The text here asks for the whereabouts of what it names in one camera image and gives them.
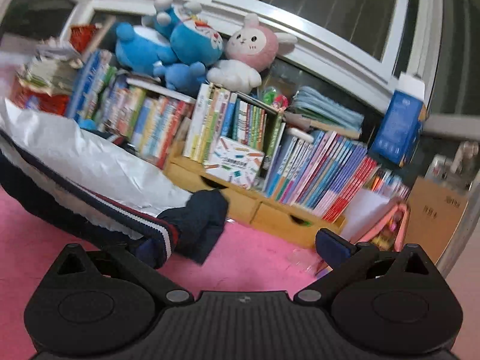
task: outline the book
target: book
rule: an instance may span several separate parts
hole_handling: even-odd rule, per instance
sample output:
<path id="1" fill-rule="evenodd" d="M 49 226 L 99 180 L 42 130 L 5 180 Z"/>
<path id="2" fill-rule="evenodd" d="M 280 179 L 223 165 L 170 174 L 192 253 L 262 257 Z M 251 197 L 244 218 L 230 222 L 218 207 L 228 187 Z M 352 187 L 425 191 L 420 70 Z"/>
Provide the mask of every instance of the book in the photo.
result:
<path id="1" fill-rule="evenodd" d="M 163 169 L 165 161 L 167 159 L 167 155 L 169 154 L 171 144 L 175 135 L 177 134 L 177 130 L 181 122 L 183 121 L 183 117 L 188 115 L 191 112 L 192 105 L 188 104 L 183 101 L 178 101 L 177 107 L 174 111 L 173 118 L 171 123 L 168 126 L 168 130 L 166 132 L 165 142 L 163 144 L 162 150 L 160 151 L 160 155 L 157 161 L 157 167 Z"/>
<path id="2" fill-rule="evenodd" d="M 300 180 L 297 183 L 294 191 L 292 192 L 292 196 L 289 200 L 289 204 L 294 204 L 302 195 L 305 188 L 308 186 L 308 183 L 311 181 L 311 178 L 314 176 L 314 173 L 320 164 L 321 159 L 327 152 L 328 148 L 332 145 L 333 141 L 337 134 L 335 132 L 329 131 L 326 132 L 321 140 L 317 143 L 311 159 L 307 164 L 306 169 L 303 171 Z"/>
<path id="3" fill-rule="evenodd" d="M 147 119 L 150 114 L 150 110 L 154 104 L 154 99 L 146 98 L 143 102 L 142 109 L 138 115 L 137 124 L 135 125 L 135 130 L 131 137 L 130 143 L 135 147 L 136 150 L 139 149 L 140 143 L 142 141 L 143 130 L 146 127 Z"/>
<path id="4" fill-rule="evenodd" d="M 330 160 L 332 155 L 336 153 L 336 150 L 339 148 L 340 142 L 342 142 L 342 137 L 337 135 L 335 139 L 331 143 L 331 145 L 325 151 L 325 154 L 318 159 L 318 165 L 316 166 L 310 180 L 306 183 L 303 192 L 296 200 L 296 204 L 302 205 L 309 197 L 310 194 L 313 192 L 313 189 L 316 187 L 318 180 L 323 175 L 324 170 L 330 164 Z"/>
<path id="5" fill-rule="evenodd" d="M 285 193 L 285 190 L 287 188 L 287 185 L 290 183 L 290 181 L 292 180 L 293 178 L 293 174 L 295 173 L 295 171 L 297 170 L 298 166 L 299 166 L 299 161 L 301 161 L 301 159 L 303 158 L 306 150 L 308 149 L 308 146 L 310 144 L 306 141 L 301 141 L 301 142 L 298 142 L 297 143 L 297 146 L 299 147 L 299 150 L 297 152 L 297 154 L 295 155 L 292 155 L 292 159 L 293 161 L 291 160 L 290 161 L 290 167 L 286 167 L 285 171 L 287 172 L 286 174 L 286 178 L 283 182 L 283 185 L 282 187 L 280 188 L 280 191 L 277 193 L 277 197 L 275 198 L 275 200 L 280 200 L 283 196 L 283 194 Z"/>
<path id="6" fill-rule="evenodd" d="M 240 101 L 238 99 L 235 101 L 235 110 L 234 110 L 233 119 L 232 119 L 232 139 L 233 140 L 237 140 L 239 109 L 240 109 L 239 102 Z"/>
<path id="7" fill-rule="evenodd" d="M 225 117 L 223 119 L 222 124 L 222 137 L 227 137 L 230 132 L 230 126 L 232 125 L 232 120 L 234 120 L 234 111 L 235 111 L 235 104 L 237 103 L 237 93 L 232 92 L 230 93 L 229 102 L 226 107 Z"/>
<path id="8" fill-rule="evenodd" d="M 265 158 L 263 159 L 262 167 L 265 170 L 268 170 L 270 168 L 274 151 L 278 146 L 277 145 L 278 137 L 279 137 L 278 132 L 280 131 L 280 126 L 282 124 L 282 121 L 283 121 L 283 114 L 279 112 L 275 117 L 275 122 L 274 122 L 274 126 L 272 128 L 272 132 L 270 134 L 270 138 L 268 141 L 268 147 L 265 153 Z"/>
<path id="9" fill-rule="evenodd" d="M 350 156 L 348 162 L 345 164 L 344 169 L 342 169 L 342 171 L 338 174 L 335 181 L 332 183 L 328 191 L 318 203 L 317 207 L 314 209 L 316 215 L 323 216 L 323 214 L 330 208 L 330 205 L 339 195 L 345 183 L 348 182 L 354 171 L 360 165 L 360 162 L 362 161 L 366 152 L 367 149 L 362 145 L 355 145 L 352 155 Z"/>
<path id="10" fill-rule="evenodd" d="M 315 152 L 317 151 L 320 143 L 322 142 L 322 138 L 324 137 L 325 133 L 320 130 L 314 130 L 311 135 L 313 136 L 313 143 L 310 145 L 309 149 L 305 152 L 305 158 L 301 166 L 298 168 L 297 172 L 293 175 L 292 181 L 287 188 L 285 196 L 282 198 L 282 202 L 285 204 L 290 204 L 293 200 L 295 190 L 297 185 L 300 183 L 301 179 L 304 177 L 307 168 L 311 164 L 311 160 L 313 159 Z"/>
<path id="11" fill-rule="evenodd" d="M 213 85 L 202 84 L 200 91 L 198 92 L 197 102 L 193 111 L 193 116 L 190 122 L 190 128 L 188 130 L 187 138 L 185 140 L 185 147 L 183 149 L 183 155 L 185 157 L 193 159 L 200 140 L 200 134 L 202 130 L 203 119 L 205 118 L 205 112 L 208 104 L 208 99 L 211 97 L 213 91 Z"/>
<path id="12" fill-rule="evenodd" d="M 282 138 L 283 131 L 285 130 L 286 125 L 287 124 L 285 122 L 282 122 L 282 124 L 280 125 L 280 129 L 278 131 L 277 142 L 275 144 L 275 149 L 274 149 L 274 152 L 273 152 L 273 155 L 272 155 L 272 164 L 270 165 L 270 167 L 267 171 L 267 176 L 265 177 L 265 183 L 263 184 L 262 192 L 265 195 L 266 195 L 266 191 L 267 191 L 267 186 L 269 185 L 270 179 L 272 178 L 272 174 L 274 173 L 273 169 L 275 169 L 275 163 L 278 160 L 278 155 L 280 153 L 279 148 L 281 147 L 280 143 L 281 143 L 281 140 L 282 140 L 281 138 Z"/>
<path id="13" fill-rule="evenodd" d="M 210 155 L 213 153 L 215 146 L 217 145 L 218 137 L 221 134 L 223 125 L 223 119 L 225 117 L 225 111 L 230 98 L 230 91 L 221 88 L 218 94 L 217 102 L 215 103 L 214 114 L 212 118 L 212 125 L 210 128 L 210 135 L 207 137 L 207 145 L 205 147 L 205 153 L 203 154 L 203 161 L 207 161 Z"/>
<path id="14" fill-rule="evenodd" d="M 277 187 L 277 183 L 282 177 L 283 171 L 285 166 L 287 165 L 288 160 L 290 159 L 290 155 L 297 143 L 298 137 L 295 135 L 289 134 L 289 130 L 287 130 L 287 134 L 284 138 L 284 142 L 281 144 L 281 149 L 278 154 L 278 162 L 276 169 L 273 169 L 274 174 L 270 180 L 270 185 L 267 186 L 268 189 L 266 191 L 267 198 L 271 197 Z"/>
<path id="15" fill-rule="evenodd" d="M 333 159 L 332 166 L 325 174 L 325 177 L 320 182 L 317 190 L 314 192 L 313 196 L 311 197 L 310 202 L 308 203 L 308 207 L 310 209 L 314 209 L 320 199 L 323 197 L 327 189 L 330 187 L 330 184 L 333 182 L 334 178 L 337 176 L 337 173 L 343 169 L 347 159 L 350 157 L 351 154 L 351 147 L 352 142 L 351 140 L 346 138 L 343 147 L 341 148 L 340 152 L 338 153 L 337 157 Z"/>
<path id="16" fill-rule="evenodd" d="M 214 88 L 213 97 L 208 104 L 208 110 L 205 114 L 205 118 L 203 119 L 202 137 L 200 140 L 198 155 L 195 156 L 195 161 L 200 162 L 201 164 L 203 164 L 205 158 L 207 143 L 211 139 L 213 128 L 212 123 L 215 116 L 215 108 L 220 96 L 220 91 L 220 88 Z"/>
<path id="17" fill-rule="evenodd" d="M 370 157 L 364 157 L 361 165 L 357 168 L 350 181 L 342 189 L 342 192 L 334 201 L 334 204 L 330 207 L 326 214 L 322 217 L 328 222 L 334 222 L 343 212 L 348 203 L 352 200 L 353 196 L 362 187 L 365 180 L 369 177 L 371 170 L 375 168 L 376 162 Z"/>

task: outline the blue plush toy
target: blue plush toy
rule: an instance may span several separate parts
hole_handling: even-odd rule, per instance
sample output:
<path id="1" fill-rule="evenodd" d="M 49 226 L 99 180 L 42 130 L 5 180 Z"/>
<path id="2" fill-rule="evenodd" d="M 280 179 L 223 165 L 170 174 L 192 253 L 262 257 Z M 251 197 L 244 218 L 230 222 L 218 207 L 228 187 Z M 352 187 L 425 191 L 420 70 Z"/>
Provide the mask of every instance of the blue plush toy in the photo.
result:
<path id="1" fill-rule="evenodd" d="M 186 64 L 172 64 L 170 66 L 155 66 L 153 74 L 164 77 L 166 87 L 173 91 L 197 97 L 200 85 L 205 82 L 205 65 L 195 62 L 190 66 Z"/>
<path id="2" fill-rule="evenodd" d="M 122 66 L 149 76 L 153 74 L 154 63 L 169 65 L 178 61 L 170 42 L 157 31 L 129 23 L 117 26 L 115 54 Z"/>

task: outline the pink floor mat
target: pink floor mat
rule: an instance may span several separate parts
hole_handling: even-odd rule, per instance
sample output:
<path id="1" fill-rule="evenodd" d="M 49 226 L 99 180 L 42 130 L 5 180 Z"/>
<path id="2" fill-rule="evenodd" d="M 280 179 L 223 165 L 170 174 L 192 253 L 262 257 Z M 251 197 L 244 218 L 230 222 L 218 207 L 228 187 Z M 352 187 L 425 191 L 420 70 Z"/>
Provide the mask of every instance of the pink floor mat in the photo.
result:
<path id="1" fill-rule="evenodd" d="M 30 215 L 0 188 L 0 353 L 28 359 L 35 353 L 23 326 L 23 310 L 65 244 L 95 247 Z M 193 292 L 287 290 L 293 295 L 313 278 L 287 257 L 296 247 L 238 223 L 228 223 L 200 266 L 174 254 L 159 271 Z"/>

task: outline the pink bunny plush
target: pink bunny plush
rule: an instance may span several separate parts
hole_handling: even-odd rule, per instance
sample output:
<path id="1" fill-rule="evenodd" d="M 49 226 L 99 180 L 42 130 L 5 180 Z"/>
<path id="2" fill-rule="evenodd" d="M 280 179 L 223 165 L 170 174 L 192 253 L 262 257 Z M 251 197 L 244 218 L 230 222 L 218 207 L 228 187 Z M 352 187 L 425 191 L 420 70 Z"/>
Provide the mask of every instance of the pink bunny plush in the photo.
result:
<path id="1" fill-rule="evenodd" d="M 262 83 L 259 72 L 270 67 L 280 44 L 294 45 L 297 38 L 287 33 L 262 27 L 258 16 L 245 16 L 243 28 L 229 39 L 227 60 L 217 61 L 208 71 L 207 79 L 233 92 L 250 93 Z"/>

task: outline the colorful book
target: colorful book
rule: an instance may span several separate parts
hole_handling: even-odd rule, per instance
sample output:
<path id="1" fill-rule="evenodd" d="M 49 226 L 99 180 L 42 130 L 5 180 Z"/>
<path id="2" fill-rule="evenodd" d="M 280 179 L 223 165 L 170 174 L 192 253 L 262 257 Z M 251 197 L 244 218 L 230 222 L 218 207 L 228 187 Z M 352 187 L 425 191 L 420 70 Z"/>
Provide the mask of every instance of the colorful book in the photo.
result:
<path id="1" fill-rule="evenodd" d="M 148 116 L 150 115 L 150 110 L 154 104 L 153 99 L 146 98 L 143 102 L 142 109 L 140 114 L 138 115 L 137 124 L 135 125 L 135 130 L 133 131 L 133 135 L 131 137 L 131 144 L 135 147 L 135 149 L 139 149 L 140 143 L 142 141 L 143 130 L 146 127 Z"/>
<path id="2" fill-rule="evenodd" d="M 171 144 L 175 135 L 177 134 L 177 130 L 179 129 L 181 122 L 183 121 L 183 117 L 191 112 L 192 107 L 192 104 L 188 104 L 183 101 L 178 102 L 172 121 L 169 125 L 169 129 L 166 133 L 165 143 L 163 144 L 162 151 L 160 153 L 160 156 L 158 157 L 157 167 L 159 167 L 160 169 L 163 169 L 164 167 L 165 161 L 170 151 Z"/>
<path id="3" fill-rule="evenodd" d="M 328 131 L 323 135 L 320 142 L 318 142 L 318 146 L 314 149 L 313 155 L 292 193 L 289 204 L 294 204 L 301 197 L 314 176 L 321 159 L 327 152 L 328 148 L 333 144 L 336 136 L 337 133 L 334 131 Z"/>
<path id="4" fill-rule="evenodd" d="M 306 152 L 305 159 L 303 160 L 303 164 L 298 169 L 297 173 L 294 174 L 291 185 L 289 186 L 289 190 L 286 192 L 285 197 L 282 199 L 282 202 L 285 204 L 290 204 L 292 200 L 294 200 L 294 194 L 297 189 L 297 186 L 303 179 L 303 177 L 307 173 L 307 168 L 311 165 L 311 161 L 313 160 L 315 154 L 317 154 L 317 150 L 322 142 L 322 138 L 325 136 L 325 133 L 320 130 L 314 130 L 311 135 L 313 136 L 313 143 L 310 147 L 310 150 Z"/>
<path id="5" fill-rule="evenodd" d="M 335 139 L 332 141 L 332 143 L 327 148 L 325 153 L 321 157 L 318 158 L 318 164 L 315 167 L 315 170 L 312 173 L 310 179 L 306 183 L 305 188 L 303 189 L 302 193 L 299 195 L 299 197 L 295 201 L 296 204 L 302 205 L 306 201 L 306 199 L 309 198 L 310 193 L 316 187 L 316 184 L 317 184 L 319 178 L 322 176 L 322 173 L 323 173 L 324 169 L 329 164 L 329 161 L 330 161 L 332 155 L 337 150 L 338 145 L 340 144 L 341 141 L 342 141 L 342 137 L 340 137 L 339 135 L 335 136 Z"/>
<path id="6" fill-rule="evenodd" d="M 236 103 L 237 103 L 237 93 L 232 92 L 230 93 L 229 102 L 225 111 L 225 117 L 223 119 L 222 132 L 221 132 L 222 137 L 227 137 L 230 132 L 230 126 L 232 125 L 232 120 L 234 120 L 233 114 L 235 111 Z"/>
<path id="7" fill-rule="evenodd" d="M 240 109 L 239 103 L 240 101 L 237 99 L 235 101 L 235 111 L 234 111 L 233 120 L 232 120 L 232 139 L 236 140 L 237 142 L 238 142 L 237 132 L 238 132 L 238 121 L 239 121 L 239 109 Z"/>
<path id="8" fill-rule="evenodd" d="M 185 147 L 183 155 L 188 158 L 193 158 L 199 135 L 202 129 L 203 118 L 207 107 L 208 98 L 213 90 L 213 85 L 202 84 L 198 92 L 197 102 L 191 117 L 190 128 L 188 130 L 187 138 L 185 140 Z"/>
<path id="9" fill-rule="evenodd" d="M 272 164 L 270 165 L 268 171 L 267 171 L 267 176 L 265 177 L 265 183 L 263 184 L 263 189 L 262 189 L 262 192 L 266 195 L 266 191 L 267 191 L 267 186 L 269 185 L 270 183 L 270 179 L 273 177 L 273 173 L 274 173 L 274 169 L 276 168 L 275 167 L 275 163 L 278 161 L 278 155 L 280 153 L 280 143 L 282 141 L 282 135 L 283 135 L 283 131 L 285 130 L 285 126 L 286 126 L 286 123 L 285 122 L 282 122 L 282 124 L 280 125 L 280 129 L 278 131 L 278 136 L 277 136 L 277 142 L 276 142 L 276 145 L 275 145 L 275 149 L 274 149 L 274 152 L 273 152 L 273 155 L 272 155 Z"/>
<path id="10" fill-rule="evenodd" d="M 325 174 L 325 177 L 320 182 L 317 190 L 312 195 L 310 201 L 307 203 L 307 206 L 310 209 L 314 209 L 317 206 L 318 202 L 323 197 L 327 189 L 330 187 L 330 184 L 333 182 L 338 172 L 343 168 L 343 166 L 345 166 L 347 159 L 350 157 L 352 145 L 353 143 L 351 142 L 351 140 L 346 138 L 346 141 L 344 142 L 343 147 L 340 149 L 337 157 L 333 159 L 332 166 Z"/>
<path id="11" fill-rule="evenodd" d="M 271 179 L 271 184 L 268 186 L 268 190 L 266 191 L 266 196 L 269 198 L 273 196 L 275 189 L 277 188 L 277 183 L 282 177 L 283 171 L 285 166 L 287 165 L 288 160 L 294 150 L 294 147 L 297 143 L 298 137 L 291 135 L 288 133 L 284 138 L 284 142 L 282 143 L 282 147 L 280 149 L 280 153 L 278 154 L 278 164 L 277 168 L 274 169 L 274 175 Z"/>
<path id="12" fill-rule="evenodd" d="M 360 162 L 362 161 L 366 152 L 366 147 L 358 144 L 355 145 L 352 155 L 350 156 L 348 162 L 345 164 L 344 169 L 338 174 L 337 178 L 330 186 L 329 190 L 322 197 L 317 207 L 315 207 L 314 212 L 316 215 L 323 216 L 323 214 L 330 208 L 330 205 L 337 198 L 342 188 L 352 177 L 357 167 L 360 165 Z"/>
<path id="13" fill-rule="evenodd" d="M 275 117 L 275 123 L 272 128 L 272 132 L 270 133 L 270 138 L 268 141 L 268 147 L 265 153 L 265 158 L 263 159 L 263 169 L 268 170 L 270 165 L 272 164 L 272 157 L 275 151 L 275 148 L 278 146 L 277 143 L 279 142 L 279 135 L 278 132 L 280 131 L 280 126 L 282 125 L 283 121 L 283 113 L 279 112 Z"/>

